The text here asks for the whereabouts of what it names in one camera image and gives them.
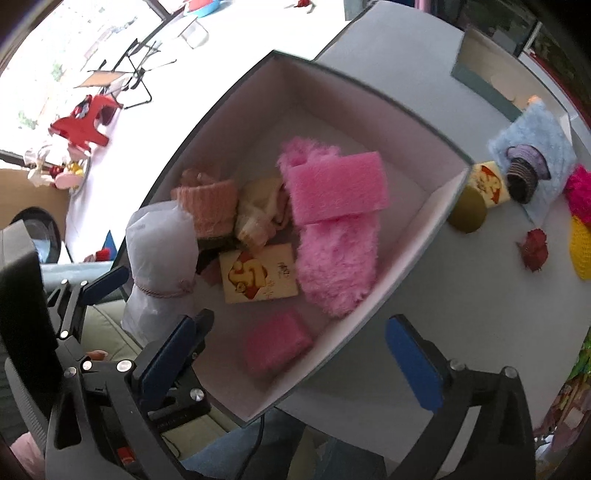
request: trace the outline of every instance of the window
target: window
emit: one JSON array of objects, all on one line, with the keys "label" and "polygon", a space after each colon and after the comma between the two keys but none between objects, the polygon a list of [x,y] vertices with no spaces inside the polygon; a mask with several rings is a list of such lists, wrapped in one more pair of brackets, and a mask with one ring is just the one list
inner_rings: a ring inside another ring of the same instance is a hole
[{"label": "window", "polygon": [[142,0],[64,0],[25,39],[0,76],[0,149],[22,155],[86,93],[74,89],[103,60],[161,22]]}]

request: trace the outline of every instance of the peach knit hat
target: peach knit hat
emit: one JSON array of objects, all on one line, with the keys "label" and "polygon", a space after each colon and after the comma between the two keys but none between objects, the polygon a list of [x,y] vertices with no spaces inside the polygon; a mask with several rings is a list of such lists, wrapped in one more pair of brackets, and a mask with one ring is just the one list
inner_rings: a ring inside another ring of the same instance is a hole
[{"label": "peach knit hat", "polygon": [[197,238],[230,235],[234,229],[238,189],[233,180],[215,181],[191,168],[170,196],[193,215]]}]

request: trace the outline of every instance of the blue fuzzy fabric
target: blue fuzzy fabric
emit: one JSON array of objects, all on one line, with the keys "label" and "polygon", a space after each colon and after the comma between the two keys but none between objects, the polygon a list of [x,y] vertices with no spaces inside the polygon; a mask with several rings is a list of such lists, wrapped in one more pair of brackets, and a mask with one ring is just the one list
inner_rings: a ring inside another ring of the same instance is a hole
[{"label": "blue fuzzy fabric", "polygon": [[541,226],[550,205],[564,190],[577,156],[560,124],[542,101],[531,103],[509,128],[489,141],[488,150],[504,176],[511,165],[505,155],[507,148],[520,144],[535,147],[546,159],[550,171],[551,179],[540,180],[531,201],[523,205],[531,221]]}]

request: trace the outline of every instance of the white plastic bag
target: white plastic bag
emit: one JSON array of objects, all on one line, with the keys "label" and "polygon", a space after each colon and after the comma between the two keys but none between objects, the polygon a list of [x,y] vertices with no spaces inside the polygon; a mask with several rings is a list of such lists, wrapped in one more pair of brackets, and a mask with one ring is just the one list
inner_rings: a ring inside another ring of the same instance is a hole
[{"label": "white plastic bag", "polygon": [[142,346],[162,337],[182,315],[195,315],[197,240],[193,217],[177,202],[148,205],[125,229],[134,287],[121,326]]}]

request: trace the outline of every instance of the black wheel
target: black wheel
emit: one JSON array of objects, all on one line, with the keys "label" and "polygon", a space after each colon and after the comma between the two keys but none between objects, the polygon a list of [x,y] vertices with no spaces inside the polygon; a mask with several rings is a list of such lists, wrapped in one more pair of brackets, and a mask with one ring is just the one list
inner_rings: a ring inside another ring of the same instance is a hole
[{"label": "black wheel", "polygon": [[61,253],[61,236],[57,223],[45,210],[38,207],[24,209],[10,223],[22,220],[25,223],[37,254],[39,263],[57,263]]}]

